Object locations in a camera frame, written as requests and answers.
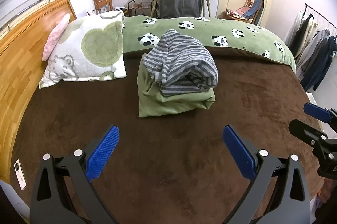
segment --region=desk leg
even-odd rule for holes
[[[211,14],[211,8],[210,8],[210,0],[206,0],[206,2],[207,2],[207,8],[208,8],[208,15],[211,18],[212,14]]]
[[[154,2],[153,2],[153,6],[152,6],[152,10],[151,10],[151,16],[150,16],[151,18],[153,18],[154,13],[156,13],[157,2],[158,2],[158,0],[154,0]]]
[[[203,0],[203,18],[205,18],[205,0]]]

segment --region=blue gripper pad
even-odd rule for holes
[[[87,159],[85,175],[89,182],[99,177],[119,140],[119,130],[113,126]]]
[[[253,182],[256,177],[256,166],[255,160],[250,152],[229,125],[223,129],[222,138],[242,176]]]
[[[322,122],[330,122],[331,116],[328,110],[323,109],[317,105],[307,102],[303,107],[304,113],[312,116]]]

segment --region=striped shirt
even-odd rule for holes
[[[161,37],[143,64],[164,96],[203,92],[218,84],[218,70],[208,50],[176,30]]]

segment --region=green blanket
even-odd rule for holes
[[[204,46],[234,47],[291,66],[295,60],[285,43],[269,30],[250,23],[217,18],[125,18],[123,52],[152,48],[169,29],[192,36]]]
[[[138,117],[178,114],[195,108],[208,109],[215,102],[212,88],[201,93],[164,97],[159,86],[152,81],[142,61],[139,65],[137,85],[139,96]]]

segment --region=brown bed sheet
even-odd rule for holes
[[[85,148],[110,124],[120,140],[101,176],[93,184],[121,223],[222,223],[246,190],[222,141],[232,124],[256,147],[278,157],[296,153],[311,198],[323,179],[312,149],[290,135],[288,124],[300,119],[316,128],[303,112],[308,98],[291,68],[250,52],[208,48],[219,71],[216,102],[209,110],[138,118],[137,72],[144,50],[124,55],[127,77],[106,82],[60,82],[37,89],[16,137],[11,184],[29,205],[35,173],[43,154],[65,156]],[[27,187],[20,190],[13,164],[20,159]],[[70,180],[74,205],[79,205]],[[266,197],[271,195],[270,185]],[[257,214],[267,205],[266,198]]]

